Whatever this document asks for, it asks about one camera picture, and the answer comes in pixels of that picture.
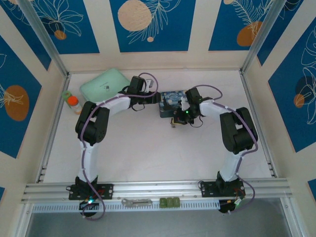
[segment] bottle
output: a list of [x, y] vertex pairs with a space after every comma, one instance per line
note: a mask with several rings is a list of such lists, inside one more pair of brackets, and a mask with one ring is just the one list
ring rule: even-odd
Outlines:
[[67, 102], [70, 105], [70, 108], [72, 108], [72, 110], [75, 112], [75, 114], [79, 115], [81, 113], [82, 106], [80, 105], [77, 97], [72, 95], [68, 98]]

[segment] green building block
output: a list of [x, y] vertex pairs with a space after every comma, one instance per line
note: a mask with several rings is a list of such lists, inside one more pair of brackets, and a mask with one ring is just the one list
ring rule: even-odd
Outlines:
[[159, 199], [159, 208], [167, 208], [167, 199], [162, 197]]
[[167, 197], [167, 207], [172, 208], [173, 207], [173, 198]]
[[180, 199], [178, 197], [174, 197], [172, 201], [173, 201], [173, 207], [180, 207]]

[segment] blue panel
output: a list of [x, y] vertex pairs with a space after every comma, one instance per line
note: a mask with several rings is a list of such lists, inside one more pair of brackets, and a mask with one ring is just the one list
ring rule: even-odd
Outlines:
[[316, 18], [269, 85], [295, 151], [316, 142]]
[[316, 201], [316, 179], [308, 181], [308, 185], [310, 186], [310, 189]]
[[0, 151], [16, 158], [41, 85], [0, 37]]
[[3, 187], [0, 187], [0, 202], [1, 202], [1, 199], [2, 199], [2, 196], [4, 194], [4, 189]]
[[188, 51], [195, 3], [110, 0], [120, 51]]
[[261, 65], [265, 63], [267, 57], [273, 50], [274, 46], [280, 39], [281, 35], [285, 31], [287, 25], [292, 20], [302, 2], [303, 0], [288, 0], [285, 3], [283, 10], [279, 14], [279, 17], [276, 19], [276, 22], [274, 23], [266, 40], [264, 41], [261, 49], [258, 52], [257, 56]]
[[272, 2], [222, 0], [208, 50], [248, 50]]
[[43, 47], [42, 43], [36, 36], [35, 32], [29, 25], [29, 22], [21, 12], [21, 9], [18, 7], [18, 5], [15, 5], [8, 0], [0, 0], [0, 5], [5, 10], [15, 27], [21, 33], [22, 37], [28, 43], [34, 54], [43, 64], [45, 69], [48, 70], [51, 59], [47, 54], [45, 48]]
[[99, 53], [83, 0], [31, 3], [60, 54]]

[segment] bottle cap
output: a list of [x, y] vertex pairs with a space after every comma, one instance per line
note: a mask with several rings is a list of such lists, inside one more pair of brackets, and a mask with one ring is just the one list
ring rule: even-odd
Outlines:
[[75, 105], [77, 105], [78, 104], [78, 99], [77, 99], [77, 97], [75, 97], [75, 96], [70, 96], [69, 98], [68, 98], [68, 104], [70, 105], [70, 106], [75, 106]]

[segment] white table surface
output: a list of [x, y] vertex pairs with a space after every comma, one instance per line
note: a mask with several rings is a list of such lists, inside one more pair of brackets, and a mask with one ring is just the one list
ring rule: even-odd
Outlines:
[[[159, 81], [159, 91], [184, 90], [211, 84], [223, 91], [219, 103], [231, 108], [249, 104], [238, 71], [147, 70]], [[122, 71], [131, 79], [141, 71]], [[84, 104], [79, 87], [98, 74], [74, 74], [69, 90]], [[198, 88], [203, 97], [216, 97], [211, 88]], [[220, 122], [202, 118], [201, 128], [180, 125], [171, 128], [170, 118], [160, 118], [158, 104], [145, 110], [123, 111], [109, 119], [107, 135], [98, 151], [98, 181], [176, 181], [216, 179], [227, 151]], [[80, 146], [75, 125], [78, 115], [64, 104], [44, 182], [74, 182], [80, 167]], [[240, 176], [271, 177], [259, 142], [259, 151], [246, 156]]]

